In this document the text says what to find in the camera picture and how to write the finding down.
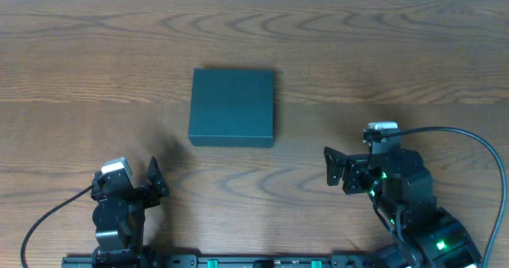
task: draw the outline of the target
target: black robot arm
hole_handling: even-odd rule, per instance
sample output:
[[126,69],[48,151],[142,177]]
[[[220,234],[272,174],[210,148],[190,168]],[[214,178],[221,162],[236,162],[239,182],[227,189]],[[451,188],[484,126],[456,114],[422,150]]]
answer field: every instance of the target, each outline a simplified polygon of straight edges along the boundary
[[[325,147],[328,185],[343,180],[347,194],[368,194],[376,215],[394,238],[392,257],[373,254],[376,266],[463,268],[480,264],[480,253],[461,223],[437,208],[433,179],[418,152],[401,149],[394,122],[370,123],[369,153],[348,156]],[[395,254],[406,260],[393,261]]]
[[155,157],[150,160],[147,176],[150,184],[133,188],[132,172],[125,158],[107,162],[92,181],[91,198],[98,202],[92,219],[99,247],[92,255],[94,267],[148,267],[157,263],[154,251],[143,246],[145,209],[160,204],[168,196]]

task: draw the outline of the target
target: wood grain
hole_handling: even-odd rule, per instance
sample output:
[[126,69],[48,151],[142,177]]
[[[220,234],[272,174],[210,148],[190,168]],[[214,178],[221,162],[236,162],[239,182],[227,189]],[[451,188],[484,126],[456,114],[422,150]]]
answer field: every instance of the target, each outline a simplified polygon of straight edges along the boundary
[[[171,188],[146,243],[211,253],[371,251],[390,240],[364,196],[325,184],[324,146],[362,153],[370,121],[460,126],[509,159],[509,0],[0,0],[0,266],[29,227],[125,156]],[[272,68],[273,149],[195,148],[192,69]],[[461,136],[404,138],[439,204],[484,250],[499,176]],[[31,267],[96,247],[88,197],[34,233]],[[491,266],[509,255],[507,225]]]

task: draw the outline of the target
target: green connector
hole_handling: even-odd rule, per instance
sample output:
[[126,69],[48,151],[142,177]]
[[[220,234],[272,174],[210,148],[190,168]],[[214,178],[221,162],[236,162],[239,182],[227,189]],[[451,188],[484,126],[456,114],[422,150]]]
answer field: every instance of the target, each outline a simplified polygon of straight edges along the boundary
[[321,268],[321,261],[311,261],[311,268]]
[[217,260],[208,260],[207,261],[207,268],[217,268],[219,265],[219,261]]

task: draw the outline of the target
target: dark green box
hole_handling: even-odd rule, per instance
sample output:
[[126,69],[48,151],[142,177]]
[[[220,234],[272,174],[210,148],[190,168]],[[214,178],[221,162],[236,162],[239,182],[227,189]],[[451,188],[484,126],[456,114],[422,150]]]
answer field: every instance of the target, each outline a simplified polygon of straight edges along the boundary
[[195,68],[188,136],[194,146],[271,147],[274,72]]

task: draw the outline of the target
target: cable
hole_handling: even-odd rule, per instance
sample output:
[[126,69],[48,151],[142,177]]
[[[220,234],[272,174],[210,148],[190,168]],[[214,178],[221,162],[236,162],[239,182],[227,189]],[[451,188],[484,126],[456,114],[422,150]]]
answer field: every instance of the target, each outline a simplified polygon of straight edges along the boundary
[[402,205],[399,205],[396,210],[396,232],[398,232],[399,240],[401,240],[402,243],[405,242],[405,239],[403,239],[403,233],[401,233],[401,214],[404,211],[405,207]]
[[41,224],[48,216],[56,212],[57,210],[64,207],[66,204],[69,204],[73,200],[77,199],[78,197],[82,196],[83,194],[87,193],[89,190],[92,189],[92,185],[88,188],[84,189],[82,192],[78,193],[77,195],[71,197],[70,199],[64,201],[63,203],[57,205],[56,207],[52,208],[49,212],[46,212],[36,223],[33,224],[32,228],[30,228],[29,232],[25,236],[25,240],[23,240],[23,244],[21,245],[21,265],[23,268],[29,268],[29,266],[26,264],[26,257],[25,257],[25,251],[26,251],[26,245],[29,242],[30,236],[32,236],[32,233],[35,231],[35,229]]
[[500,178],[502,179],[502,200],[500,201],[500,208],[499,208],[499,214],[497,215],[497,220],[495,221],[495,225],[492,229],[492,234],[490,235],[490,238],[488,240],[488,245],[486,246],[486,251],[484,252],[484,260],[483,260],[483,268],[488,267],[488,260],[490,257],[490,253],[492,252],[493,245],[495,244],[495,237],[497,233],[499,232],[500,225],[502,224],[503,219],[503,213],[506,208],[506,199],[507,199],[507,177],[505,169],[503,168],[502,160],[500,159],[500,156],[497,154],[495,148],[492,147],[486,140],[479,137],[478,135],[468,132],[467,130],[454,128],[454,127],[447,127],[447,126],[430,126],[430,127],[422,127],[422,128],[416,128],[416,129],[410,129],[410,130],[404,130],[398,133],[392,133],[392,134],[382,134],[382,135],[373,135],[373,139],[383,139],[383,138],[391,138],[391,137],[397,137],[397,136],[403,136],[408,134],[415,134],[415,133],[421,133],[421,132],[432,132],[432,131],[443,131],[443,132],[453,132],[457,134],[463,134],[467,135],[470,138],[476,139],[478,142],[483,144],[486,149],[492,153],[492,156],[495,158],[496,164],[499,166],[500,171]]

